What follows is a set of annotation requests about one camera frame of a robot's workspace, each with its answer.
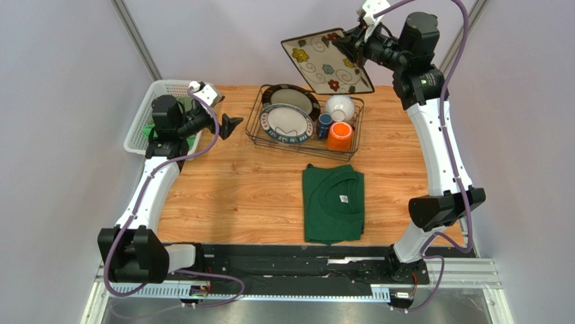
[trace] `white connector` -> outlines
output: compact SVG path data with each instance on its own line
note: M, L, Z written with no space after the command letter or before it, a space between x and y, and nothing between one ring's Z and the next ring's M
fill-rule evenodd
M378 18L374 18L373 16L379 12L382 12L383 10L386 10L389 7L391 6L389 5L389 2L387 2L386 0L365 1L360 10L360 13L362 14L365 13L365 15L363 16L363 21L367 24L367 30L365 31L364 35L364 42L367 42L371 34L373 34L375 27L379 25L381 18L383 18L383 16Z
M221 101L223 96L211 83L204 83L204 88L197 81L191 81L188 85L188 90L193 92L198 98L205 101L210 107L214 107L215 104Z

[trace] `plastic basket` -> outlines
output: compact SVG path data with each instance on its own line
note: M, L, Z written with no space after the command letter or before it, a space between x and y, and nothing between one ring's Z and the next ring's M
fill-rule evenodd
M130 153L139 155L146 154L148 138L142 133L142 128L152 124L152 101L162 95L172 95L175 97L188 96L188 85L191 81L186 80L158 80L150 85L146 96L140 104L140 108L130 126L130 131L124 140L124 149ZM194 145L190 147L189 153L193 153L198 148L198 143L202 138L202 132L196 134Z

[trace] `black wire rack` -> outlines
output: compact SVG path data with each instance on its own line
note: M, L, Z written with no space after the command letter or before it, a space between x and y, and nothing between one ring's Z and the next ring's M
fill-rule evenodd
M356 111L352 121L350 122L354 128L352 145L350 149L348 151L335 151L327 148L327 140L318 140L317 133L315 131L309 140L299 144L288 144L271 138L260 125L260 114L264 108L262 104L262 96L264 91L270 86L272 85L264 84L260 87L258 96L254 102L254 107L252 108L252 112L248 118L248 123L246 124L246 134L255 145L267 146L273 149L280 149L284 151L303 153L307 155L326 157L342 161L349 161L352 159L354 154L356 154L358 151L361 137L361 123L363 119L364 108L364 101L362 99L351 97L354 101ZM321 100L321 98L318 96L316 96L316 98L318 99L319 105L321 106L321 111L323 113L325 111L325 100Z

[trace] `metal floor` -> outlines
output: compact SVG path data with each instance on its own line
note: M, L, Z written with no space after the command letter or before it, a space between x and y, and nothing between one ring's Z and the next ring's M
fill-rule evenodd
M418 289L414 306L429 290ZM123 316L140 316L177 305L173 299L110 298L108 307ZM201 323L201 324L356 324L356 323L492 323L481 289L440 290L422 311L409 315L392 312L386 304L372 302L280 302L238 301L215 308L177 308L137 321L120 319L109 308L102 323Z

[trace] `wooden table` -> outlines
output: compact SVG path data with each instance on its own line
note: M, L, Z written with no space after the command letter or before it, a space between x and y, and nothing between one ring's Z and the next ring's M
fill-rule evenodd
M226 141L186 162L161 214L164 242L305 244L302 171L347 164L255 146L245 134L259 87L218 86L219 115L245 121ZM410 222L408 201L427 194L427 174L417 135L390 87L356 95L365 101L358 152L349 162L365 174L365 233L353 245L390 245ZM200 148L212 140L208 132ZM463 244L458 225L446 231ZM443 239L438 245L449 245Z

